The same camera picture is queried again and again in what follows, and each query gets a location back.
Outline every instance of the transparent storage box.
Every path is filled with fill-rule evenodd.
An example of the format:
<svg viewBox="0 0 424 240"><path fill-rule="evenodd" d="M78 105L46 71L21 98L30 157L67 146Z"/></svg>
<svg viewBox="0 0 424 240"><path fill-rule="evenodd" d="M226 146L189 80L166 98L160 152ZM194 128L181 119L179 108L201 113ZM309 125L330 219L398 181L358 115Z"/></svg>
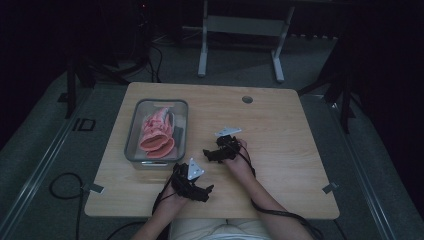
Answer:
<svg viewBox="0 0 424 240"><path fill-rule="evenodd" d="M171 152L162 158L148 158L140 148L143 138L142 126L149 116L162 108L168 108L169 121L173 127L172 138L175 145ZM188 104L184 100L143 99L135 108L130 131L125 146L125 157L136 169L170 169L185 155Z"/></svg>

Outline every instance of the pink cloth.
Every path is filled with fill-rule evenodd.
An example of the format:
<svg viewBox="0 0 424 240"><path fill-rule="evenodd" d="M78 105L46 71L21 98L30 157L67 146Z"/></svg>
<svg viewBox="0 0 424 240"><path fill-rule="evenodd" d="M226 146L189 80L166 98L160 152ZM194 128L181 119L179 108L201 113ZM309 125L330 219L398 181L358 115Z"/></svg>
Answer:
<svg viewBox="0 0 424 240"><path fill-rule="evenodd" d="M162 158L175 145L168 111L168 108L161 108L143 123L140 148L147 152L148 158Z"/></svg>

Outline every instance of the wooden table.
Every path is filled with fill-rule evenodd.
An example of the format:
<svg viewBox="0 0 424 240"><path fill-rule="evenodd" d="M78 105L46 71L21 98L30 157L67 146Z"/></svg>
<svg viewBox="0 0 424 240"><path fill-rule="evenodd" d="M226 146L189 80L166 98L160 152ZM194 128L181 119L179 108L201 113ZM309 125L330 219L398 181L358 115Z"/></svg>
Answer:
<svg viewBox="0 0 424 240"><path fill-rule="evenodd" d="M244 96L253 98L246 104ZM239 127L257 179L289 211L310 219L335 219L339 210L318 150L294 90L183 84L132 83L95 178L103 194L90 193L90 216L149 217L171 170L137 170L124 156L136 103L144 98L183 99L189 105L184 161L193 157L206 171L196 182L215 185L206 203L189 202L181 218L255 218L246 193L226 166L208 162L202 150L216 150L215 132Z"/></svg>

